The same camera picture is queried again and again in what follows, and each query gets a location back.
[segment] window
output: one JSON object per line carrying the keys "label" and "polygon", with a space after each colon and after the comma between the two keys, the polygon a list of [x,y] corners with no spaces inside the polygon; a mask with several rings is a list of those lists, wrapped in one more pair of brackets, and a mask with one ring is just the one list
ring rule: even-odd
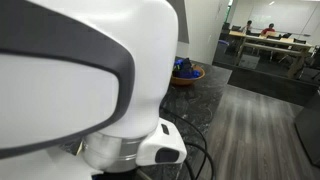
{"label": "window", "polygon": [[229,4],[228,4],[228,8],[227,8],[227,12],[226,12],[226,18],[224,19],[224,22],[226,23],[229,17],[229,13],[230,13],[230,9],[232,6],[233,0],[229,0]]}

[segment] wall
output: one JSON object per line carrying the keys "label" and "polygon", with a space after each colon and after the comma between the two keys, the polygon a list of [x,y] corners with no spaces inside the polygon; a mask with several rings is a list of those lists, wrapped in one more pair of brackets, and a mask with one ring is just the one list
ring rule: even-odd
{"label": "wall", "polygon": [[253,9],[253,1],[254,0],[237,0],[230,27],[232,27],[232,25],[244,26],[247,24]]}
{"label": "wall", "polygon": [[232,19],[233,19],[233,15],[234,15],[234,12],[236,10],[237,4],[238,4],[238,0],[233,0],[233,3],[231,5],[231,9],[230,9],[230,12],[229,12],[229,16],[228,16],[228,19],[227,19],[228,23],[230,23],[232,21]]}
{"label": "wall", "polygon": [[183,0],[167,0],[177,13],[179,20],[179,36],[180,42],[189,43],[189,33],[186,17],[186,7]]}
{"label": "wall", "polygon": [[[257,17],[254,17],[254,15],[261,11],[263,11],[265,14],[267,13],[274,14],[272,11],[276,8],[272,8],[272,7],[276,7],[274,5],[277,5],[276,3],[278,3],[277,7],[278,8],[282,7],[281,9],[284,9],[281,15],[278,15],[278,17],[281,17],[283,21],[287,20],[286,23],[288,24],[288,26],[279,27],[279,24],[275,24],[276,30],[281,30],[285,32],[290,32],[290,30],[300,31],[298,32],[298,34],[309,34],[311,36],[306,37],[303,35],[292,35],[292,37],[298,38],[301,40],[307,40],[308,43],[313,45],[320,44],[320,27],[319,27],[320,26],[320,18],[319,18],[320,2],[310,2],[310,1],[300,1],[300,0],[281,0],[280,1],[281,3],[279,3],[279,0],[278,1],[275,0],[275,4],[271,6],[269,6],[268,4],[266,6],[262,6],[262,2],[265,2],[266,0],[237,0],[237,1],[238,2],[236,4],[233,18],[230,21],[231,26],[232,25],[244,26],[249,19],[252,19],[253,28],[259,28],[259,29],[254,29],[253,32],[261,32],[260,29],[262,29],[263,27],[261,27],[262,26],[261,23],[258,24],[257,22],[255,22],[254,19]],[[295,18],[294,20],[289,21],[289,18],[286,18],[286,17],[291,17],[291,14],[288,14],[290,12],[295,16]],[[263,26],[267,26],[269,23],[271,22],[269,21],[265,22]]]}
{"label": "wall", "polygon": [[211,64],[228,6],[227,0],[185,0],[189,44],[178,42],[177,56]]}

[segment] person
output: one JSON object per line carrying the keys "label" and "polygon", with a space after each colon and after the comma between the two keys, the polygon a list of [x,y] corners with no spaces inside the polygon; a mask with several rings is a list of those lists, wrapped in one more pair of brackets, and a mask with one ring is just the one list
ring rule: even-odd
{"label": "person", "polygon": [[262,34],[262,35],[265,35],[268,31],[275,32],[276,30],[274,30],[273,27],[274,27],[274,24],[273,24],[273,23],[269,24],[269,27],[268,27],[268,28],[265,28],[264,30],[262,30],[262,31],[261,31],[261,34]]}
{"label": "person", "polygon": [[249,20],[249,21],[247,22],[247,25],[243,26],[243,27],[240,29],[240,31],[243,32],[243,33],[245,33],[245,34],[250,34],[250,33],[251,33],[251,29],[252,29],[251,24],[252,24],[252,21]]}

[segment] table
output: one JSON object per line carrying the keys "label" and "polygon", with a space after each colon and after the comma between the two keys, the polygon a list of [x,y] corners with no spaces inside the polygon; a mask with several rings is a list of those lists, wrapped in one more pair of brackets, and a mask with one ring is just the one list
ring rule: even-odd
{"label": "table", "polygon": [[242,33],[242,32],[238,32],[238,31],[230,31],[229,32],[230,36],[238,36],[238,37],[245,37],[246,34]]}
{"label": "table", "polygon": [[[262,44],[255,44],[255,43],[249,43],[247,40],[252,40],[256,42],[263,42],[263,43],[268,43],[268,44],[276,44],[276,45],[283,45],[283,46],[291,46],[291,47],[297,47],[297,49],[300,49],[300,51],[294,51],[291,49],[282,49],[278,47],[270,47]],[[290,66],[290,69],[287,72],[287,77],[292,79],[294,75],[303,67],[305,57],[308,55],[308,52],[310,48],[312,47],[311,44],[300,44],[300,43],[294,43],[293,39],[286,39],[286,38],[281,38],[280,40],[274,40],[274,39],[267,39],[265,37],[255,37],[255,36],[243,36],[239,51],[238,51],[238,56],[237,56],[237,61],[236,65],[239,65],[240,58],[243,53],[243,48],[247,47],[253,47],[256,49],[263,49],[267,51],[273,51],[273,52],[281,52],[284,54],[288,55],[293,55],[298,57],[296,61],[292,63]]]}

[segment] wooden floor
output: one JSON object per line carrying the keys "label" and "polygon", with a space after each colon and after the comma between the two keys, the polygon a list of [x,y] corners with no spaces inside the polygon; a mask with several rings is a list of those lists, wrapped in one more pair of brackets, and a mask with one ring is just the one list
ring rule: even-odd
{"label": "wooden floor", "polygon": [[[302,107],[226,86],[207,139],[217,180],[320,180],[293,124]],[[201,177],[209,179],[205,166]]]}

